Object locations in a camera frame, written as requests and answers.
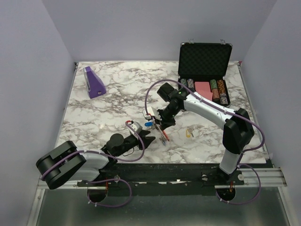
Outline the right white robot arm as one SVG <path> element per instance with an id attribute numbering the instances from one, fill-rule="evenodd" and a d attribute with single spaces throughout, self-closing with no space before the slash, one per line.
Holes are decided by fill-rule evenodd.
<path id="1" fill-rule="evenodd" d="M 222 144 L 225 152 L 216 173 L 217 181 L 223 185 L 233 180 L 242 151 L 254 136 L 254 129 L 248 112 L 240 108 L 235 111 L 207 100 L 197 92 L 189 92 L 186 88 L 174 89 L 164 83 L 157 91 L 158 95 L 168 102 L 167 107 L 158 110 L 158 124 L 161 130 L 175 125 L 175 116 L 180 111 L 193 112 L 211 121 L 223 130 Z"/>

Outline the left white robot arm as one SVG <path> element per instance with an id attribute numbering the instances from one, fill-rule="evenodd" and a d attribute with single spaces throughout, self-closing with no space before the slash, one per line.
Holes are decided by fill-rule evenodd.
<path id="1" fill-rule="evenodd" d="M 123 160 L 120 158 L 136 146 L 144 151 L 156 138 L 148 136 L 149 131 L 139 129 L 139 137 L 134 133 L 123 137 L 113 134 L 100 150 L 79 150 L 73 141 L 66 141 L 37 160 L 36 167 L 41 180 L 49 189 L 54 190 L 68 181 L 89 181 L 94 186 L 104 182 L 100 171 L 116 164 L 118 161 L 134 162 L 141 159 Z"/>

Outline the yellow tagged key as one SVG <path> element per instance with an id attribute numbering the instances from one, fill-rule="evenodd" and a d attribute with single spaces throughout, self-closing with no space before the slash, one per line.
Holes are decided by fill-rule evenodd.
<path id="1" fill-rule="evenodd" d="M 186 137 L 187 138 L 194 137 L 194 135 L 193 135 L 193 129 L 191 129 L 191 128 L 186 129 Z"/>

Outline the red keyring with keys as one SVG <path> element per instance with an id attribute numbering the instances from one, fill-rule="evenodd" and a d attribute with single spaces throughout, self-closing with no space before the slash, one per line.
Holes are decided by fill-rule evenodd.
<path id="1" fill-rule="evenodd" d="M 153 123 L 153 126 L 147 127 L 147 129 L 151 129 L 156 131 L 156 133 L 159 135 L 159 140 L 161 143 L 165 146 L 167 142 L 170 141 L 168 135 L 165 133 L 165 131 L 162 131 L 159 127 L 159 125 L 155 122 L 154 119 L 150 120 Z"/>

